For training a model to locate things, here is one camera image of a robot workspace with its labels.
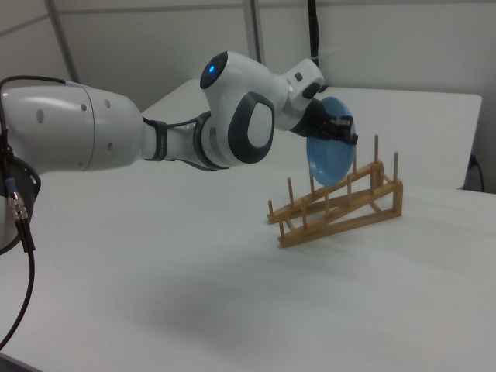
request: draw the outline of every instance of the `white wall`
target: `white wall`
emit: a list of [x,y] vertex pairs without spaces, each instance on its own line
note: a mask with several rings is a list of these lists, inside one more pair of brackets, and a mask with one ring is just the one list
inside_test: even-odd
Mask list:
[[217,53],[249,54],[241,0],[58,0],[82,83],[130,97],[144,110]]
[[0,0],[0,79],[38,74],[68,79],[43,0]]
[[[302,0],[260,0],[269,68],[283,72],[309,56],[307,16]],[[318,7],[318,18],[320,49],[339,48],[320,60],[332,86],[482,96],[474,153],[480,157],[487,191],[496,193],[496,4],[325,2]],[[478,190],[476,176],[472,170],[467,184]]]

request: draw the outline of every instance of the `blue plate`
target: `blue plate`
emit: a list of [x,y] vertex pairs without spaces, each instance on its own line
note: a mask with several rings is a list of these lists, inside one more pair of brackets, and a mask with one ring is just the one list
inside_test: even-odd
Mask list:
[[[327,97],[322,104],[328,114],[336,118],[351,115],[351,112],[338,98]],[[333,186],[341,181],[353,163],[356,147],[340,141],[325,141],[307,137],[307,160],[313,177],[324,186]]]

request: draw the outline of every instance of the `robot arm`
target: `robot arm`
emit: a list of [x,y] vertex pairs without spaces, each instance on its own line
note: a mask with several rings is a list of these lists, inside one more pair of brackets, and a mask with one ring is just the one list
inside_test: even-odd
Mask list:
[[318,102],[312,99],[323,81],[310,60],[276,75],[224,52],[201,76],[210,112],[183,124],[142,119],[128,98],[70,82],[8,89],[2,102],[15,155],[39,174],[123,167],[138,159],[215,170],[262,160],[274,128],[310,128],[302,118]]

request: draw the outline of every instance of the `connector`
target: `connector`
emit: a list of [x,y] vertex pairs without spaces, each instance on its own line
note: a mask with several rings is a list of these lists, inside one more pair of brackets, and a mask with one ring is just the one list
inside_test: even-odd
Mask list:
[[28,219],[28,211],[24,205],[24,200],[17,191],[10,193],[9,207],[12,210],[14,221],[18,222],[22,219]]
[[9,207],[14,216],[15,227],[22,242],[24,252],[33,252],[36,248],[34,246],[33,237],[31,236],[31,228],[29,226],[29,215],[24,205],[22,196],[17,191],[11,192],[9,195]]

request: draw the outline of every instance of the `white table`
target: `white table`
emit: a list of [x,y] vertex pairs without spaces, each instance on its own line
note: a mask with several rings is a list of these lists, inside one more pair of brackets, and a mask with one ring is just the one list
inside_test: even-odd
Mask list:
[[[359,136],[359,164],[372,160],[374,135],[380,157],[392,172],[393,153],[411,184],[459,188],[467,173],[481,97],[419,91],[328,88],[317,98],[337,97],[350,109]],[[198,80],[190,80],[147,109],[149,119],[181,122],[208,111]],[[308,169],[306,140],[277,131],[266,164]]]
[[[265,215],[288,176],[308,192],[266,164],[46,175],[3,352],[46,372],[496,368],[494,195],[405,184],[403,217],[282,250]],[[2,334],[26,281],[18,247]]]

